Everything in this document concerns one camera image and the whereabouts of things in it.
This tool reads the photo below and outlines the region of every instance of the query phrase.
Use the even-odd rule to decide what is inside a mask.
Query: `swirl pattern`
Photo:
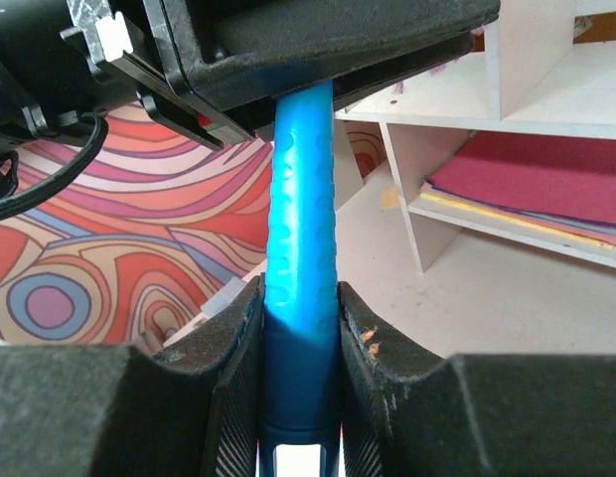
[[[10,343],[119,343],[146,329],[167,338],[264,259],[270,144],[212,152],[137,104],[108,122],[103,151],[70,187],[0,223],[0,338]],[[350,134],[367,174],[383,159],[379,135]],[[75,154],[28,146],[20,188]]]

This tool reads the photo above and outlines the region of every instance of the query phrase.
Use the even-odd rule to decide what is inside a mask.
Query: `pink paper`
[[[481,132],[431,177],[457,196],[616,227],[616,141]]]

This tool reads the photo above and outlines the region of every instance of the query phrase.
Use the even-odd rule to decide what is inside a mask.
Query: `white shelf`
[[[476,212],[457,209],[423,197],[415,199],[408,206],[408,209],[413,214],[454,224],[459,227],[464,227],[465,229],[482,232],[503,239],[518,241],[527,245],[616,268],[616,246],[613,248],[603,248],[597,245],[580,242],[573,238],[565,238],[548,232],[524,227],[520,224],[513,224],[495,217],[483,216]]]
[[[575,45],[503,120],[488,118],[486,57],[384,89],[338,117],[424,126],[616,139],[616,42]]]
[[[616,0],[577,0],[576,15],[600,15],[616,12]]]
[[[487,119],[487,72],[484,53],[467,55],[445,70],[407,79],[403,94],[392,87],[360,101],[338,118],[374,122],[463,127],[465,118]]]

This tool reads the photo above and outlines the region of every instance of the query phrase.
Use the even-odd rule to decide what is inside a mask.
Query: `blue plastic rod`
[[[330,475],[327,468],[338,458],[333,120],[331,81],[277,102],[264,297],[263,476],[273,475],[272,450],[279,444],[322,444],[322,475]]]

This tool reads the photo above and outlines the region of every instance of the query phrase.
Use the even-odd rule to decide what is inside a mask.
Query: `black cable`
[[[83,149],[72,161],[39,184],[15,196],[1,199],[0,221],[29,211],[51,199],[71,184],[98,155],[107,137],[107,132],[109,131],[107,121],[97,114],[92,113],[84,114],[81,116],[81,119],[87,119],[93,122],[91,136]]]

